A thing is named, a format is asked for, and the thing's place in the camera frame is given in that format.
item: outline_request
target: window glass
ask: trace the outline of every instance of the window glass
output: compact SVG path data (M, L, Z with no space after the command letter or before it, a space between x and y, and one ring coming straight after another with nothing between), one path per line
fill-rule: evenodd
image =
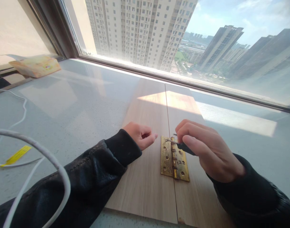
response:
M27 1L0 1L0 70L14 61L7 54L57 55Z
M290 0L63 1L87 12L95 51L83 55L290 106Z

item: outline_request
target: screwdriver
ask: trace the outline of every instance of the screwdriver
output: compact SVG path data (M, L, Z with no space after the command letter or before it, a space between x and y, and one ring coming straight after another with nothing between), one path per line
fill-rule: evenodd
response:
M193 156L197 156L197 155L195 155L195 154L194 154L194 152L192 152L192 150L191 150L191 149L189 149L189 147L188 147L188 146L186 146L186 144L185 144L185 143L178 143L178 142L176 142L176 141L173 141L173 140L170 140L170 139L167 139L167 141L169 141L169 142L172 142L172 143L176 144L176 145L177 145L177 147L178 147L179 149L181 149L181 150L184 150L186 153L188 153L188 154L191 154L191 155L193 155Z

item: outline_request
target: jacket sleeve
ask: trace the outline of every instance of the jacket sleeve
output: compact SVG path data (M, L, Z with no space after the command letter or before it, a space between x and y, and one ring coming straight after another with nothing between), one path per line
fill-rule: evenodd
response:
M246 175L231 183L208 176L218 199L237 227L290 227L290 200L274 184L260 176L243 157Z
M71 183L69 200L51 227L90 227L125 173L142 151L121 129L100 141L65 166ZM22 197L11 227L42 227L55 213L64 196L64 185L55 172L33 185ZM0 227L14 199L0 205Z

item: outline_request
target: sky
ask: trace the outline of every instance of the sky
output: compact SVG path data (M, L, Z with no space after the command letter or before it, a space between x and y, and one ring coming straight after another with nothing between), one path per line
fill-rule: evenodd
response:
M241 44L290 29L290 0L199 0L187 32L215 35L220 27L242 27Z

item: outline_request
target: yellow tag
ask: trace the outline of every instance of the yellow tag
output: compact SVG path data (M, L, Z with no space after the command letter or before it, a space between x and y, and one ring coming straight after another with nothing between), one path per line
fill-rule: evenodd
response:
M4 167L6 165L11 165L15 162L17 162L18 159L20 159L25 153L27 153L32 147L30 146L24 146L19 151L17 151L14 155L12 155L5 164L1 165L0 167Z

